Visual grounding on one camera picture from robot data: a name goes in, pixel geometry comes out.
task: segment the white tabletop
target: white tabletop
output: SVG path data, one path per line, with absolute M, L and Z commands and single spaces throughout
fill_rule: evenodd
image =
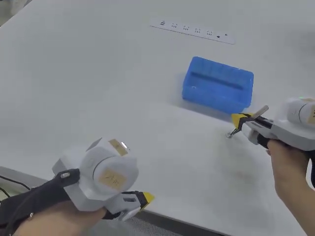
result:
M 34 0 L 0 28 L 0 166 L 48 180 L 71 145 L 117 137 L 138 158 L 133 189 L 156 196 L 148 210 L 233 236 L 303 235 L 264 149 L 241 134 L 227 140 L 228 116 L 183 101 L 181 87 L 200 56 L 252 71 L 249 110 L 268 104 L 267 117 L 314 94 L 314 9 L 311 0 Z M 227 30 L 236 44 L 149 27 L 159 16 Z

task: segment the finger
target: finger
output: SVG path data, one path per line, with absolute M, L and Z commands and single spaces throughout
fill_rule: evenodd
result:
M 271 155 L 273 154 L 283 154 L 286 155 L 289 152 L 289 149 L 284 146 L 283 143 L 277 141 L 277 140 L 270 140 L 267 144 L 268 149 L 271 153 Z

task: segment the metal pin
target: metal pin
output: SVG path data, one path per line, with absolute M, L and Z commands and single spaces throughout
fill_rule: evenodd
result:
M 259 109 L 256 113 L 254 113 L 251 116 L 251 118 L 252 119 L 256 119 L 256 118 L 258 118 L 259 116 L 261 116 L 262 114 L 264 114 L 268 110 L 269 110 L 269 107 L 267 105 L 265 105 L 261 109 Z M 231 139 L 238 132 L 240 132 L 240 130 L 236 128 L 232 132 L 227 133 L 225 136 L 226 136 L 226 138 Z
M 67 178 L 69 176 L 70 176 L 70 173 L 66 172 L 66 173 L 61 174 L 60 178 Z

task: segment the black wire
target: black wire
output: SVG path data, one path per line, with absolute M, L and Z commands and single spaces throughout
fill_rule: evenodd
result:
M 7 193 L 7 191 L 5 191 L 3 188 L 0 187 L 0 190 L 9 198 L 10 195 Z
M 12 217 L 8 221 L 8 224 L 6 225 L 4 232 L 2 236 L 9 236 L 12 232 L 13 225 L 15 223 L 15 218 L 18 216 L 19 210 L 21 207 L 27 203 L 28 200 L 30 200 L 35 194 L 37 194 L 39 191 L 42 191 L 46 187 L 49 187 L 51 184 L 53 184 L 55 179 L 52 179 L 51 181 L 46 182 L 42 186 L 38 187 L 37 189 L 34 189 L 30 194 L 18 205 L 18 207 L 15 209 L 14 213 L 12 214 Z
M 16 184 L 19 184 L 19 185 L 25 187 L 25 188 L 28 189 L 28 190 L 31 189 L 31 188 L 28 187 L 26 184 L 23 184 L 23 183 L 21 183 L 21 182 L 19 182 L 19 181 L 15 181 L 15 180 L 12 180 L 12 179 L 7 178 L 7 177 L 4 177 L 4 176 L 0 176 L 0 178 L 2 178 L 2 179 L 4 179 L 4 180 L 7 180 L 7 181 L 10 181 L 10 182 L 13 182 L 13 183 L 16 183 Z

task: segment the cable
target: cable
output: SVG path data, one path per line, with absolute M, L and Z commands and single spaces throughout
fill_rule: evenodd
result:
M 0 187 L 0 190 L 9 198 L 10 195 L 7 193 L 7 191 L 5 191 L 3 188 Z
M 10 182 L 12 182 L 12 183 L 19 184 L 19 185 L 21 185 L 21 186 L 25 187 L 25 188 L 26 188 L 26 189 L 28 189 L 28 190 L 30 190 L 30 189 L 31 189 L 31 188 L 30 188 L 30 187 L 28 187 L 26 184 L 23 184 L 23 183 L 21 183 L 21 182 L 19 182 L 19 181 L 15 181 L 15 180 L 12 180 L 12 179 L 7 178 L 7 177 L 4 177 L 4 176 L 0 176 L 0 178 L 2 178 L 2 179 L 4 179 L 4 180 L 7 180 L 7 181 L 10 181 Z

